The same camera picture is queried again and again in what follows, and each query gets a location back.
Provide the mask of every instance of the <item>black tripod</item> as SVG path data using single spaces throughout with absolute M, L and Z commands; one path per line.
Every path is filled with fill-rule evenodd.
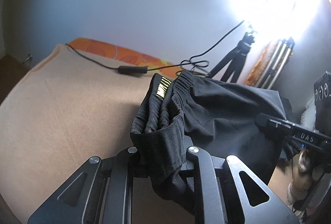
M 221 69 L 224 68 L 230 61 L 229 67 L 226 69 L 221 81 L 227 82 L 233 74 L 231 82 L 236 83 L 241 71 L 245 65 L 248 52 L 251 50 L 251 45 L 254 43 L 254 31 L 246 32 L 243 39 L 238 45 L 232 49 L 207 75 L 206 77 L 213 78 Z

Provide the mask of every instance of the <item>white wall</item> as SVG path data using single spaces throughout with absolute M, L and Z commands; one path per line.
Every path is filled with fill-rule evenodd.
M 3 24 L 7 52 L 32 65 L 57 43 L 93 38 L 174 63 L 199 54 L 243 18 L 232 0 L 5 0 Z M 241 26 L 204 58 L 211 67 L 242 38 Z M 254 64 L 255 46 L 241 80 Z
M 6 54 L 6 48 L 2 33 L 2 20 L 1 20 L 2 4 L 3 4 L 3 0 L 0 0 L 0 59 Z

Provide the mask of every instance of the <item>black cable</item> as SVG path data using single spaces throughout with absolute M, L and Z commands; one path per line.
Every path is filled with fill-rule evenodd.
M 291 161 L 292 161 L 292 179 L 293 179 L 294 178 L 294 176 L 293 176 L 293 157 L 292 157 Z
M 91 59 L 91 58 L 89 58 L 89 57 L 86 57 L 86 56 L 84 56 L 83 54 L 81 54 L 81 53 L 79 53 L 75 48 L 73 48 L 71 45 L 69 45 L 69 44 L 66 44 L 68 47 L 70 47 L 73 51 L 75 51 L 79 56 L 81 56 L 81 57 L 83 57 L 84 59 L 87 59 L 87 60 L 89 60 L 89 61 L 91 61 L 91 62 L 94 62 L 94 63 L 96 63 L 96 64 L 98 64 L 98 65 L 100 65 L 100 66 L 102 66 L 102 67 L 105 67 L 105 68 L 107 68 L 107 69 L 111 69 L 111 70 L 117 70 L 118 68 L 114 68 L 114 67 L 109 67 L 109 66 L 107 66 L 107 65 L 104 65 L 104 64 L 102 64 L 101 62 L 98 62 L 98 61 L 95 61 L 95 60 L 93 60 L 93 59 Z
M 169 66 L 163 66 L 163 67 L 158 67 L 158 68 L 153 68 L 153 69 L 148 69 L 148 71 L 155 71 L 155 70 L 160 70 L 160 69 L 164 69 L 164 68 L 171 68 L 171 67 L 181 67 L 184 66 L 184 65 L 192 65 L 193 67 L 191 68 L 191 70 L 188 70 L 190 71 L 192 74 L 194 75 L 200 75 L 200 76 L 205 76 L 206 74 L 208 74 L 207 71 L 204 70 L 204 68 L 208 67 L 210 65 L 210 62 L 207 61 L 207 60 L 201 60 L 201 61 L 192 61 L 192 59 L 194 58 L 198 58 L 200 56 L 203 56 L 205 55 L 206 53 L 208 53 L 209 51 L 211 51 L 214 47 L 216 47 L 221 41 L 223 41 L 223 39 L 228 36 L 230 33 L 232 33 L 236 28 L 238 28 L 241 24 L 244 23 L 245 20 L 241 21 L 239 24 L 237 24 L 235 27 L 233 27 L 231 30 L 229 30 L 221 39 L 219 39 L 217 41 L 216 44 L 214 44 L 211 48 L 207 49 L 205 52 L 201 53 L 201 54 L 198 54 L 198 55 L 195 55 L 195 56 L 192 56 L 190 57 L 188 60 L 182 60 L 180 62 L 180 64 L 175 64 L 175 65 L 169 65 Z M 66 44 L 67 46 L 69 46 L 73 51 L 75 51 L 79 56 L 82 56 L 84 59 L 87 59 L 91 62 L 94 62 L 102 67 L 105 67 L 107 69 L 111 69 L 111 70 L 117 70 L 118 68 L 114 68 L 114 67 L 109 67 L 107 65 L 104 65 L 96 60 L 93 60 L 89 57 L 86 57 L 84 56 L 83 54 L 79 53 L 75 48 L 73 48 L 71 45 L 69 44 Z M 202 72 L 197 72 L 195 71 L 194 69 L 197 68 L 201 71 L 203 71 L 204 73 Z M 178 76 L 182 71 L 177 71 L 176 72 L 176 75 Z
M 307 200 L 307 198 L 309 197 L 309 195 L 312 193 L 312 191 L 317 187 L 317 185 L 319 184 L 319 182 L 322 180 L 323 176 L 325 175 L 326 172 L 323 172 L 321 174 L 321 176 L 319 177 L 319 179 L 317 181 L 315 181 L 308 189 L 308 193 L 307 196 L 302 200 L 302 204 Z

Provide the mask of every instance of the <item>tripod leg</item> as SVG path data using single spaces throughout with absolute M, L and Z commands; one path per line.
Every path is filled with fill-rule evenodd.
M 224 68 L 238 54 L 238 49 L 235 47 L 209 72 L 206 77 L 213 78 L 221 69 Z
M 238 55 L 238 58 L 236 59 L 236 70 L 234 71 L 234 74 L 231 79 L 231 83 L 236 83 L 238 81 L 238 78 L 241 74 L 241 71 L 244 68 L 246 62 L 246 55 Z
M 236 58 L 234 58 L 229 67 L 226 69 L 225 73 L 223 74 L 221 81 L 223 82 L 227 82 L 230 78 L 230 76 L 232 75 L 232 73 L 236 70 Z

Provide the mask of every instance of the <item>cable inline switch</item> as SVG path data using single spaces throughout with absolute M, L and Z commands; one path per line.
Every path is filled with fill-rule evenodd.
M 118 67 L 118 72 L 123 74 L 123 75 L 130 75 L 134 73 L 147 73 L 148 71 L 148 66 L 125 66 L 121 65 Z

